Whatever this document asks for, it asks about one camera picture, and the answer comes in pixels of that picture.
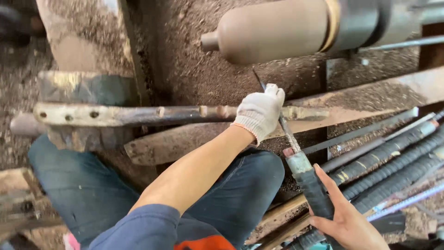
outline gloved hand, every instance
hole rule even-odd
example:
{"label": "gloved hand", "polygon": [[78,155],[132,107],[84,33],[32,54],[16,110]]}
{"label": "gloved hand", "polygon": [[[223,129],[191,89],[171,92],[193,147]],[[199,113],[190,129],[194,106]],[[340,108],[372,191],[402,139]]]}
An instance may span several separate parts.
{"label": "gloved hand", "polygon": [[267,84],[265,93],[252,93],[242,100],[232,125],[248,130],[256,137],[259,145],[276,129],[284,99],[283,89],[279,89],[276,84]]}

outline dusty floor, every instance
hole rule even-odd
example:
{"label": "dusty floor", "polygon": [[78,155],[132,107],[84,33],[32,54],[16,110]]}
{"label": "dusty floor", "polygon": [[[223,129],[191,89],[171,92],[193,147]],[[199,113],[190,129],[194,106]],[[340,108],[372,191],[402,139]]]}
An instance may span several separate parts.
{"label": "dusty floor", "polygon": [[[236,66],[227,63],[219,53],[204,53],[199,47],[199,37],[213,31],[220,17],[228,10],[241,5],[264,2],[263,0],[128,0],[131,19],[137,37],[137,53],[147,76],[147,86],[152,105],[238,105],[248,93],[261,91],[251,66]],[[369,56],[378,80],[412,71],[416,66],[411,53],[382,54]],[[385,70],[381,60],[402,61],[391,70]],[[9,132],[9,122],[18,112],[31,111],[38,97],[35,77],[41,70],[55,69],[49,45],[45,40],[32,40],[27,48],[0,47],[0,170],[29,166],[26,152],[31,139],[16,137]],[[260,77],[266,82],[277,83],[287,93],[287,100],[306,97],[327,90],[327,83],[320,75],[325,71],[323,55],[277,60],[255,65]],[[373,81],[368,74],[353,84]],[[350,86],[334,86],[340,89]],[[297,134],[301,147],[324,141],[327,135],[337,135],[345,130],[363,126],[374,119],[361,121],[353,126],[343,125]],[[262,148],[278,155],[288,147],[283,138],[269,140]],[[134,166],[127,159],[113,159],[114,153],[104,153],[103,158],[117,165],[120,173],[133,179],[136,187],[144,188],[148,180],[143,178],[143,167]],[[327,159],[326,150],[309,156],[312,162],[322,163]],[[280,196],[288,198],[298,190],[287,174]],[[39,242],[42,249],[62,249],[61,232],[66,228],[51,228],[30,232],[28,236]]]}

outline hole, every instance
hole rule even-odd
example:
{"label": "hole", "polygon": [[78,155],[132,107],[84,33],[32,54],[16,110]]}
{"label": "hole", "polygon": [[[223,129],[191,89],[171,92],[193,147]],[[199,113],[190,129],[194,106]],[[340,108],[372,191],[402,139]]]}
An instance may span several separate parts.
{"label": "hole", "polygon": [[91,116],[91,118],[96,118],[99,116],[99,112],[92,111],[91,113],[89,113],[89,116]]}

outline wrapped tool handle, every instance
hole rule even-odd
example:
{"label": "wrapped tool handle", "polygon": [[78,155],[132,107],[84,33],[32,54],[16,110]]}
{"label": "wrapped tool handle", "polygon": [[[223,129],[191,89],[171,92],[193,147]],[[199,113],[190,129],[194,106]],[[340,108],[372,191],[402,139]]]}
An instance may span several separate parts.
{"label": "wrapped tool handle", "polygon": [[[293,175],[297,185],[304,192],[308,204],[311,207],[314,215],[333,220],[334,206],[330,197],[324,190],[319,177],[316,175],[314,168],[310,170]],[[345,249],[333,237],[325,235],[327,242],[330,243],[334,250]]]}

